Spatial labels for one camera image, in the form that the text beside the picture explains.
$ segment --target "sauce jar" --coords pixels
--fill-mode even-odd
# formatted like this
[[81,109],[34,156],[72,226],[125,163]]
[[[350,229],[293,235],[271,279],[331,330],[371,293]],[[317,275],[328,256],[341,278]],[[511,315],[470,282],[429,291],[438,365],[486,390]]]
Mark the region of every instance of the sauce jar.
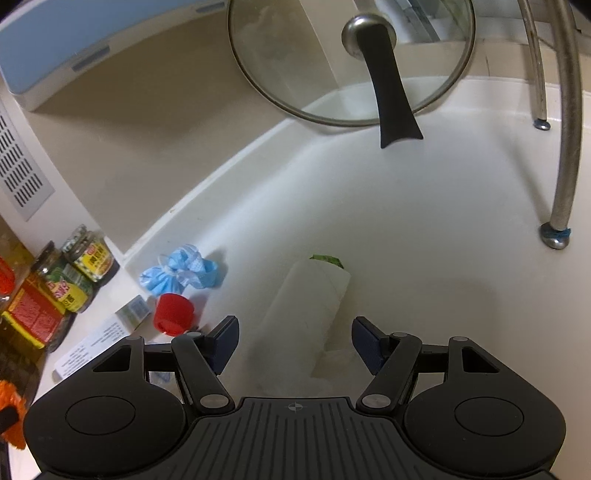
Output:
[[62,305],[71,312],[83,312],[94,296],[92,282],[68,263],[64,254],[49,242],[35,259],[33,271]]
[[43,348],[54,351],[62,343],[75,317],[51,295],[45,281],[33,272],[2,312],[0,337],[4,336],[23,355],[37,361],[39,357],[32,352]]
[[119,267],[103,236],[85,225],[74,230],[61,250],[67,260],[93,282],[110,280]]
[[10,299],[17,286],[14,270],[0,257],[0,303]]

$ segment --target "red cap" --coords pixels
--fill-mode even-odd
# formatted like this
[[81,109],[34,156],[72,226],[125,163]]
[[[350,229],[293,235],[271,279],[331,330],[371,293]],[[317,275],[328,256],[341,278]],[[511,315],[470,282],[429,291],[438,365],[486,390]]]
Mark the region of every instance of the red cap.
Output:
[[165,293],[156,305],[154,326],[159,332],[176,337],[191,328],[193,313],[194,307],[189,299],[176,293]]
[[0,293],[10,295],[15,287],[14,271],[2,257],[0,257]]

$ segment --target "paper towel roll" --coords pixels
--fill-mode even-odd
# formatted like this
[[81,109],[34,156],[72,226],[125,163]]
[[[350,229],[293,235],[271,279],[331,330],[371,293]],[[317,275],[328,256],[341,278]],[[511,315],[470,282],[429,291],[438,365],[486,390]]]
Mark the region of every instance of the paper towel roll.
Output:
[[311,375],[350,278],[321,260],[301,260],[291,267],[251,346],[249,369],[262,395],[328,394],[328,383]]

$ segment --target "black handle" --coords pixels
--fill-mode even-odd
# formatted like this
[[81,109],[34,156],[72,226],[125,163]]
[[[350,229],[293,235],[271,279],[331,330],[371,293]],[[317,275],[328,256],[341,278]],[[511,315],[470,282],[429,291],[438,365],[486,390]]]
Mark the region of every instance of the black handle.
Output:
[[408,103],[384,25],[371,25],[357,33],[357,44],[363,53],[378,101],[381,147],[403,138],[423,139],[421,129]]
[[221,375],[238,346],[240,325],[235,316],[223,319],[205,337],[197,341],[199,351],[216,375]]
[[0,441],[0,480],[12,480],[8,444],[2,441]]
[[[359,397],[355,408],[369,414],[390,414],[413,393],[418,372],[416,364],[423,343],[406,333],[386,335],[365,317],[357,317],[351,327],[353,346],[368,367],[374,380]],[[370,395],[388,397],[383,407],[363,402]]]
[[10,12],[20,3],[21,0],[4,0],[0,2],[0,21],[4,20]]
[[18,412],[15,407],[9,405],[0,410],[0,434],[7,431],[18,422]]
[[[189,401],[201,415],[229,413],[235,408],[234,401],[199,351],[192,335],[195,333],[186,333],[171,342],[180,384],[187,395],[183,397],[186,396],[185,401]],[[226,400],[219,406],[204,404],[203,399],[212,395]]]

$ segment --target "stainless steel rod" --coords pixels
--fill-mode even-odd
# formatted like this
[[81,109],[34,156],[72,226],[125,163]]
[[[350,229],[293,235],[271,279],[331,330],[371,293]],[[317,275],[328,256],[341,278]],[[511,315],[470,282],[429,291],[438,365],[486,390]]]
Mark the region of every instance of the stainless steel rod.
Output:
[[546,81],[544,78],[544,64],[540,50],[540,39],[535,27],[534,13],[531,10],[529,0],[518,0],[521,16],[527,33],[527,42],[530,47],[531,64],[534,68],[535,107],[534,125],[540,130],[550,129],[547,123],[548,113],[546,107]]
[[567,0],[547,0],[554,33],[562,110],[560,164],[550,226],[561,232],[569,227],[579,175],[583,139],[583,89],[575,24]]

